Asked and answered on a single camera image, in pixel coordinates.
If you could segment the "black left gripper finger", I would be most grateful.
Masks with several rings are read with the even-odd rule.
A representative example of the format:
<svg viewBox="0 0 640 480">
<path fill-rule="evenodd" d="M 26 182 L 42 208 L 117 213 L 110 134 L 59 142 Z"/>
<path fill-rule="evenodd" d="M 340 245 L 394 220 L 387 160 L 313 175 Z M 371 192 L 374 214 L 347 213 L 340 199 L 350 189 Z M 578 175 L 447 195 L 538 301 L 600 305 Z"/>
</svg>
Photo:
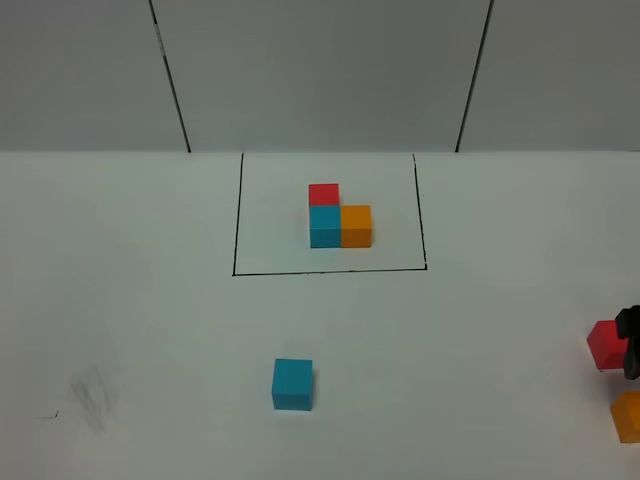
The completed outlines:
<svg viewBox="0 0 640 480">
<path fill-rule="evenodd" d="M 624 377 L 635 380 L 639 377 L 639 305 L 622 309 L 615 318 L 617 337 L 627 341 L 623 358 Z"/>
</svg>

